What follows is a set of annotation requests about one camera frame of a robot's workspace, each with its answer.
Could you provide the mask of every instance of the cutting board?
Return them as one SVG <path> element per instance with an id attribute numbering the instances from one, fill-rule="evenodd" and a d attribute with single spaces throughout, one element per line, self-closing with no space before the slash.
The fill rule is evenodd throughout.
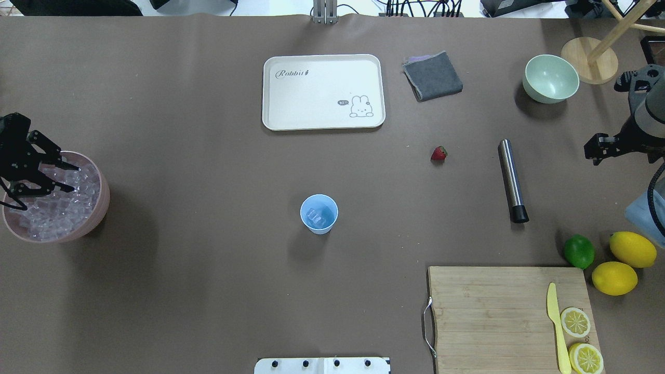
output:
<path id="1" fill-rule="evenodd" d="M 585 338 L 564 332 L 566 346 L 586 342 L 602 353 L 581 269 L 430 266 L 428 273 L 438 374 L 559 373 L 550 282 L 559 311 L 578 307 L 591 320 Z"/>

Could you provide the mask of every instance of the lemon slice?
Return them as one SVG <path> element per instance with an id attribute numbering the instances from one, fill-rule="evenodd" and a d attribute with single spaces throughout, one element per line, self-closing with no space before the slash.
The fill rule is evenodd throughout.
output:
<path id="1" fill-rule="evenodd" d="M 563 329 L 574 337 L 585 337 L 591 330 L 589 316 L 581 309 L 569 307 L 561 312 Z"/>
<path id="2" fill-rule="evenodd" d="M 576 343 L 569 351 L 571 365 L 579 374 L 600 374 L 603 363 L 598 348 L 587 343 Z"/>

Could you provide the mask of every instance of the knife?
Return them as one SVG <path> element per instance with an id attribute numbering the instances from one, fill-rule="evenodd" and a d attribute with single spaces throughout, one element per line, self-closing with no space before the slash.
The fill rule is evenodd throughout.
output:
<path id="1" fill-rule="evenodd" d="M 557 359 L 559 360 L 559 371 L 562 374 L 571 374 L 571 360 L 568 358 L 566 341 L 563 340 L 563 328 L 561 327 L 561 316 L 559 315 L 559 301 L 557 300 L 557 285 L 549 284 L 547 289 L 547 316 L 554 322 L 554 331 L 557 334 Z"/>

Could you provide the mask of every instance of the ice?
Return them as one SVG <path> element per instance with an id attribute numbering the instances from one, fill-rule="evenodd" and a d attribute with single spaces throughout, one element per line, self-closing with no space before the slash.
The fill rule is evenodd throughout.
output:
<path id="1" fill-rule="evenodd" d="M 74 191 L 55 190 L 48 196 L 24 200 L 28 210 L 19 212 L 19 225 L 27 229 L 31 239 L 48 242 L 62 238 L 92 214 L 100 192 L 99 175 L 91 164 L 79 166 L 80 170 L 41 168 L 49 178 L 74 187 Z"/>
<path id="2" fill-rule="evenodd" d="M 321 212 L 315 209 L 307 211 L 307 219 L 311 222 L 312 228 L 324 228 L 326 225 L 326 219 L 321 216 Z"/>

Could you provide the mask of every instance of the pink bowl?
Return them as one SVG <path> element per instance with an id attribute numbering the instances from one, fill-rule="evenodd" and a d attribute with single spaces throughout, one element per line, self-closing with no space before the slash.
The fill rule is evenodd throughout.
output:
<path id="1" fill-rule="evenodd" d="M 87 220 L 83 221 L 79 227 L 75 228 L 72 232 L 61 238 L 55 240 L 45 240 L 45 241 L 35 240 L 34 238 L 30 237 L 30 235 L 28 235 L 28 229 L 19 225 L 21 215 L 18 214 L 16 210 L 4 206 L 2 210 L 2 215 L 5 224 L 9 228 L 9 231 L 11 231 L 11 233 L 17 236 L 19 239 L 22 239 L 30 243 L 69 242 L 71 240 L 78 239 L 81 236 L 84 236 L 85 234 L 91 232 L 92 229 L 94 229 L 95 227 L 97 227 L 97 225 L 99 225 L 99 222 L 102 221 L 102 219 L 106 215 L 106 212 L 108 211 L 108 203 L 110 201 L 110 190 L 108 189 L 108 182 L 106 181 L 106 178 L 104 178 L 104 175 L 102 175 L 102 172 L 99 170 L 97 165 L 95 165 L 91 159 L 78 152 L 62 151 L 61 153 L 64 157 L 66 157 L 67 162 L 70 162 L 71 164 L 74 164 L 78 167 L 82 167 L 85 164 L 90 164 L 97 171 L 100 180 L 99 196 L 97 198 L 97 203 L 94 205 L 90 217 L 88 217 Z M 7 194 L 5 194 L 3 201 L 11 203 L 14 202 L 12 199 L 10 199 L 7 196 Z"/>

